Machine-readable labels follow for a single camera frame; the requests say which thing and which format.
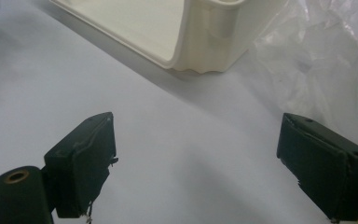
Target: white table surface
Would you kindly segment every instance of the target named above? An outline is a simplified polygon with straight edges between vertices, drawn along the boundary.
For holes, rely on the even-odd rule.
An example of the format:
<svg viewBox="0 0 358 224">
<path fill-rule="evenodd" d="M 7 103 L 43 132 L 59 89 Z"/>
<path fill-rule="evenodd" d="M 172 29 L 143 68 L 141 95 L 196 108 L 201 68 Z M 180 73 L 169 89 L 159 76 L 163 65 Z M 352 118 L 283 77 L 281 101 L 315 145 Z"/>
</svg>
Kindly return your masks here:
<svg viewBox="0 0 358 224">
<path fill-rule="evenodd" d="M 93 223 L 329 223 L 276 158 L 282 111 L 246 58 L 225 74 L 167 71 L 47 0 L 3 0 L 0 174 L 43 167 L 112 111 L 119 162 Z"/>
</svg>

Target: clear plastic wrap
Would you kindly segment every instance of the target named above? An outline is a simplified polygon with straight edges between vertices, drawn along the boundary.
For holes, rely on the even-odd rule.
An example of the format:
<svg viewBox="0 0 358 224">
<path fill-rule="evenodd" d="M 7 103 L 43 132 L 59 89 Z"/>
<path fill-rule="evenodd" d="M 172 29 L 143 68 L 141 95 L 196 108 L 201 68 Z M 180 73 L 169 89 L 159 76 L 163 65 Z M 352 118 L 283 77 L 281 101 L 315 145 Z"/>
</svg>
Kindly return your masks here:
<svg viewBox="0 0 358 224">
<path fill-rule="evenodd" d="M 358 142 L 358 0 L 289 0 L 250 55 L 283 111 Z"/>
</svg>

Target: white surface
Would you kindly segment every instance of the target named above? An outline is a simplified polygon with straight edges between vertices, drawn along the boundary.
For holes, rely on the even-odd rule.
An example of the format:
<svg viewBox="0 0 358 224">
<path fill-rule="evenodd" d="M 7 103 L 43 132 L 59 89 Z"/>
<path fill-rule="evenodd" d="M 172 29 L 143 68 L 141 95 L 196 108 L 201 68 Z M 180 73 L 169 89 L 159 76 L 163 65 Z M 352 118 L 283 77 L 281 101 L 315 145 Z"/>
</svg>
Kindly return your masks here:
<svg viewBox="0 0 358 224">
<path fill-rule="evenodd" d="M 176 73 L 47 1 L 1 6 L 0 174 L 42 167 L 78 123 L 112 111 L 119 162 L 93 223 L 329 223 L 276 159 L 282 111 L 248 55 L 225 74 Z"/>
<path fill-rule="evenodd" d="M 52 0 L 163 68 L 226 71 L 287 0 Z"/>
</svg>

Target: black mechanical part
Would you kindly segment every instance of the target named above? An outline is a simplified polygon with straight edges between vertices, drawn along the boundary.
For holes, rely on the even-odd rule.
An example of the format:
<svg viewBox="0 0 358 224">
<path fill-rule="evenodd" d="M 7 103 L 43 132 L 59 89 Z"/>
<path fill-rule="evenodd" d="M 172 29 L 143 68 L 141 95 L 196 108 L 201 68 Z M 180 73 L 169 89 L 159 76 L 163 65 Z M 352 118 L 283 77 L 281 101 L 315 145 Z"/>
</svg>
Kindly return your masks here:
<svg viewBox="0 0 358 224">
<path fill-rule="evenodd" d="M 80 217 L 100 194 L 116 156 L 113 115 L 83 121 L 45 155 L 46 172 L 55 182 L 59 217 Z"/>
<path fill-rule="evenodd" d="M 0 175 L 0 223 L 53 223 L 38 168 L 25 166 Z"/>
<path fill-rule="evenodd" d="M 332 221 L 358 219 L 358 146 L 320 123 L 284 114 L 278 158 Z"/>
<path fill-rule="evenodd" d="M 25 166 L 0 176 L 1 223 L 53 223 L 86 215 L 117 162 L 113 114 L 90 117 L 45 155 L 39 170 Z"/>
</svg>

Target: white plastic container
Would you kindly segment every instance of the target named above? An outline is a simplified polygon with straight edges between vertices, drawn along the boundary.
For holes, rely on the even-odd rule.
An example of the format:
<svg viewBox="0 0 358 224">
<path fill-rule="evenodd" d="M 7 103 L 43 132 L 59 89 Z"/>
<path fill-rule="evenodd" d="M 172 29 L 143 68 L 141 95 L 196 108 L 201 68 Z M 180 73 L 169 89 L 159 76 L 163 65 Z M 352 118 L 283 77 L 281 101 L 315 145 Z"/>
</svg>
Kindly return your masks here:
<svg viewBox="0 0 358 224">
<path fill-rule="evenodd" d="M 227 70 L 286 0 L 51 0 L 163 68 Z"/>
</svg>

